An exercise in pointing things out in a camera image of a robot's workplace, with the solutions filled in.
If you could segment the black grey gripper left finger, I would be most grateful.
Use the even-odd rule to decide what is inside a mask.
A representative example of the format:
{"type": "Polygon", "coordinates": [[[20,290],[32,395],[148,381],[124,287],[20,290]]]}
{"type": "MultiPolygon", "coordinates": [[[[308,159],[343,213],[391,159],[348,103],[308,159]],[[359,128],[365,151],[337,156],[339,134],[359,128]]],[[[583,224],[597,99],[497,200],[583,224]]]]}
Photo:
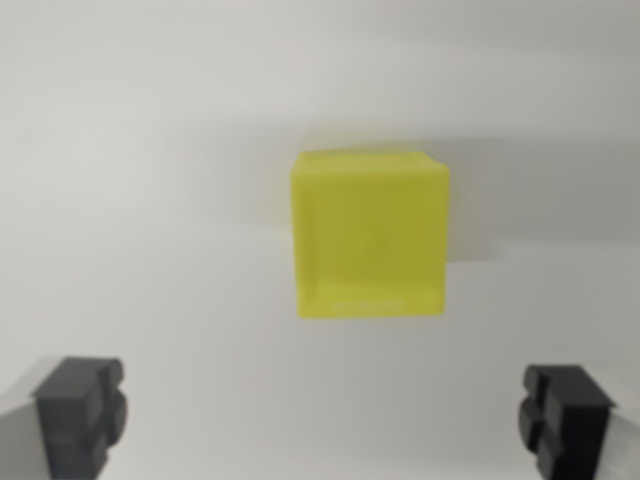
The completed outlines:
{"type": "Polygon", "coordinates": [[[45,356],[1,392],[3,479],[97,479],[121,439],[118,358],[45,356]]]}

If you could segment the black grey gripper right finger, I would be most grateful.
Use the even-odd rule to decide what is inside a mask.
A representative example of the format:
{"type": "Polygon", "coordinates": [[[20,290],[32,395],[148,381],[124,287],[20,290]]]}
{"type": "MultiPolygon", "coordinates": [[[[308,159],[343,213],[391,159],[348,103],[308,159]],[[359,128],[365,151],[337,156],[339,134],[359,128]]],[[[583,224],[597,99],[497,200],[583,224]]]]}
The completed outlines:
{"type": "Polygon", "coordinates": [[[639,372],[533,364],[518,430],[543,479],[639,477],[639,372]]]}

